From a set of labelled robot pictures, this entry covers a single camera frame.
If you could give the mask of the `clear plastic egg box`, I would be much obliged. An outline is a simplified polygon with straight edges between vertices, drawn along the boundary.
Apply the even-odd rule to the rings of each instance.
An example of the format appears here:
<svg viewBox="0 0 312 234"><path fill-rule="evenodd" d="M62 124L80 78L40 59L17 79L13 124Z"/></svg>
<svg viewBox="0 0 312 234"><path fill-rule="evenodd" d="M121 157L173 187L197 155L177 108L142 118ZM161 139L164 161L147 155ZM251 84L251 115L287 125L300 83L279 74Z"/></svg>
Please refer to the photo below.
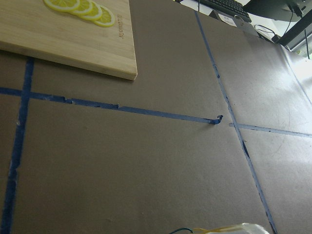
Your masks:
<svg viewBox="0 0 312 234"><path fill-rule="evenodd" d="M204 228L180 228L172 231L171 234L177 234L181 231L188 231L190 234L269 234L261 225L251 223L242 223L210 230Z"/></svg>

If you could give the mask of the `lemon slice four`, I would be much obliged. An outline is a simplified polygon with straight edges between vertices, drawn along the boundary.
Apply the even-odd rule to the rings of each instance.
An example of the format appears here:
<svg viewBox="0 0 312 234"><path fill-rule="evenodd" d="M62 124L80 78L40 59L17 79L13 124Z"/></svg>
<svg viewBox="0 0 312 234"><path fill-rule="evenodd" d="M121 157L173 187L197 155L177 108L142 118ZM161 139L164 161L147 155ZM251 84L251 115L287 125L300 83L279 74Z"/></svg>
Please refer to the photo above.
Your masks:
<svg viewBox="0 0 312 234"><path fill-rule="evenodd" d="M113 12L105 6L100 5L102 14L99 19L94 20L93 23L101 27L111 27L115 24L115 16Z"/></svg>

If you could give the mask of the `lemon slice three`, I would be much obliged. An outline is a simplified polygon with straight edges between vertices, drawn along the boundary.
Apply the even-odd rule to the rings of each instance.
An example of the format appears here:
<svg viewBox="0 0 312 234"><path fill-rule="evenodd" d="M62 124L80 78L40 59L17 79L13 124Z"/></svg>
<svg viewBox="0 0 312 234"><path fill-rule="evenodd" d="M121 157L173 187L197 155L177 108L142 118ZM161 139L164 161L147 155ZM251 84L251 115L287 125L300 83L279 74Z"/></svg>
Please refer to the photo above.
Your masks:
<svg viewBox="0 0 312 234"><path fill-rule="evenodd" d="M91 12L87 13L86 15L81 16L84 20L94 21L100 19L102 15L102 9L101 7L95 3L94 1L91 1L92 4L92 10Z"/></svg>

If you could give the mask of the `lemon slice two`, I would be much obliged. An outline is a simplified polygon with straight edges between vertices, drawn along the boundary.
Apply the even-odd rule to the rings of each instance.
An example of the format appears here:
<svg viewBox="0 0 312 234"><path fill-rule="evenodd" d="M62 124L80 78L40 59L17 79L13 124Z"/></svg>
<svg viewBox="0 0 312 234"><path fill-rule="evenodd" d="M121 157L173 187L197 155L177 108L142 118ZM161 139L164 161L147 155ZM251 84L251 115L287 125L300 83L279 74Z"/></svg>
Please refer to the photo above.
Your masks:
<svg viewBox="0 0 312 234"><path fill-rule="evenodd" d="M92 9L93 5L91 0L81 0L79 7L70 13L73 15L81 16L90 13Z"/></svg>

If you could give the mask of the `black keyboard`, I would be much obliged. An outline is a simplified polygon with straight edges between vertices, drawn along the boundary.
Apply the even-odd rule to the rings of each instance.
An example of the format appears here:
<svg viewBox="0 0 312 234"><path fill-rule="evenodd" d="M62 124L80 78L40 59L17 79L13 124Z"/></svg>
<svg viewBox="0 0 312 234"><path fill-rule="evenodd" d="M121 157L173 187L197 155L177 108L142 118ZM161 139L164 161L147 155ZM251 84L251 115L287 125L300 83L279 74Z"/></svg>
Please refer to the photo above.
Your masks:
<svg viewBox="0 0 312 234"><path fill-rule="evenodd" d="M239 16L245 22L252 22L249 14L244 11L243 5L235 0L199 0L198 2L218 12L232 17Z"/></svg>

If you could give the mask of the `lemon slice one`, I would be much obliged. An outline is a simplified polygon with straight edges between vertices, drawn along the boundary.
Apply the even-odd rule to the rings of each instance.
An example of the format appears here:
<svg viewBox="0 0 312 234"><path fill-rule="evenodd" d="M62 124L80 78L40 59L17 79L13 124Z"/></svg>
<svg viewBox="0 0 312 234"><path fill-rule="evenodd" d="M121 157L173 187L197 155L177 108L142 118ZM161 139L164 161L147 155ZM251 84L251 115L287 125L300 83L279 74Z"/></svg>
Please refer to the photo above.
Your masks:
<svg viewBox="0 0 312 234"><path fill-rule="evenodd" d="M49 8L60 12L71 12L76 10L79 5L79 0L44 0Z"/></svg>

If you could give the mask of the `bamboo cutting board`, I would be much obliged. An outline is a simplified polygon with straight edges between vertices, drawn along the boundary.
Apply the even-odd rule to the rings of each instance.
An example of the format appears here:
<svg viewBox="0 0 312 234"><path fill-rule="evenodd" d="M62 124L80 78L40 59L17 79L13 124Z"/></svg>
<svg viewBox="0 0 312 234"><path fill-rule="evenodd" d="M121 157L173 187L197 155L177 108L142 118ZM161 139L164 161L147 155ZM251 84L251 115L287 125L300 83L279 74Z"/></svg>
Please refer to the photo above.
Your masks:
<svg viewBox="0 0 312 234"><path fill-rule="evenodd" d="M100 0L115 17L111 27L49 8L41 0L0 3L2 50L108 74L137 77L130 4Z"/></svg>

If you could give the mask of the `black computer monitor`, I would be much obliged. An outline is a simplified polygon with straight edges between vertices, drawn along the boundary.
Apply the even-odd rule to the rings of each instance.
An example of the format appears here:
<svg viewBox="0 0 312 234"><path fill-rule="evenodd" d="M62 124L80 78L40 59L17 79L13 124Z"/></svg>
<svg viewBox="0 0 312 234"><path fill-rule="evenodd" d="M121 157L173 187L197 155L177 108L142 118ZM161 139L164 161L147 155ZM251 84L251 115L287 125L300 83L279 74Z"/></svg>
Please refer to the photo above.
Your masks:
<svg viewBox="0 0 312 234"><path fill-rule="evenodd" d="M250 0L243 6L243 10L250 14L272 20L297 22L312 9L311 0Z"/></svg>

